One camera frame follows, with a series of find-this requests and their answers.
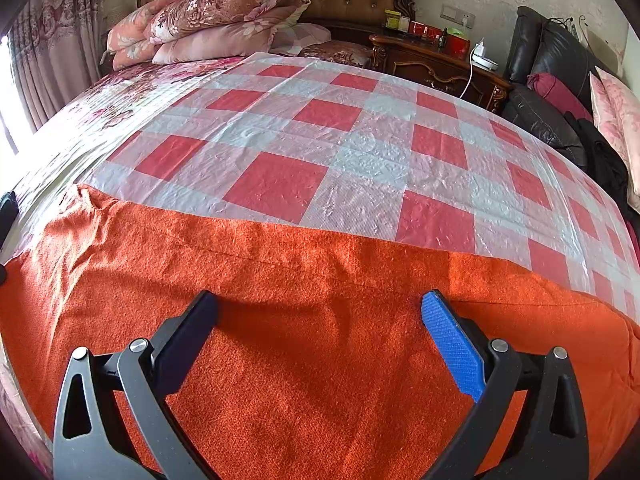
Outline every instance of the black leather sofa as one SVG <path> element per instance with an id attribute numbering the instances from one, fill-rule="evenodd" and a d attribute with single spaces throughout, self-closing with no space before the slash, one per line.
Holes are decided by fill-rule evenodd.
<path id="1" fill-rule="evenodd" d="M 527 76 L 548 72 L 562 81 L 591 112 L 589 73 L 609 69 L 559 23 L 529 7 L 518 8 L 504 77 L 514 86 L 502 116 L 586 167 L 584 149 L 562 114 L 526 87 Z"/>

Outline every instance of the window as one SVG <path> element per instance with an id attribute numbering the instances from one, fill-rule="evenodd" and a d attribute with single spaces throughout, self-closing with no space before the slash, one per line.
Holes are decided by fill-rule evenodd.
<path id="1" fill-rule="evenodd" d="M 10 190 L 21 176 L 16 153 L 26 150 L 33 139 L 14 84 L 9 42 L 0 43 L 0 194 Z"/>

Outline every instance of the red cushion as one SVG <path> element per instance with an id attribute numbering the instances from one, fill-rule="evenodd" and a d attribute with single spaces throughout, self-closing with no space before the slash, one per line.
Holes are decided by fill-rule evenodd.
<path id="1" fill-rule="evenodd" d="M 548 73 L 530 75 L 527 86 L 560 110 L 562 115 L 571 112 L 576 119 L 587 119 L 593 123 L 593 117 L 587 108 L 556 76 Z"/>

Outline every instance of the blue gripper pad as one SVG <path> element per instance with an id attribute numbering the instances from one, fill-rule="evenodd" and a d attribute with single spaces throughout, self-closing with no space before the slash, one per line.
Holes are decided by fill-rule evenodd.
<path id="1" fill-rule="evenodd" d="M 478 402 L 486 387 L 484 361 L 447 305 L 431 291 L 422 297 L 422 322 L 438 347 L 460 392 Z"/>

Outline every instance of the small bottle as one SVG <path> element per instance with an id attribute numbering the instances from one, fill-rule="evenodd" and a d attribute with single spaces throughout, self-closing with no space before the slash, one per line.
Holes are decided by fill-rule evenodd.
<path id="1" fill-rule="evenodd" d="M 438 48 L 444 48 L 447 45 L 447 29 L 445 28 L 442 36 L 438 38 Z"/>

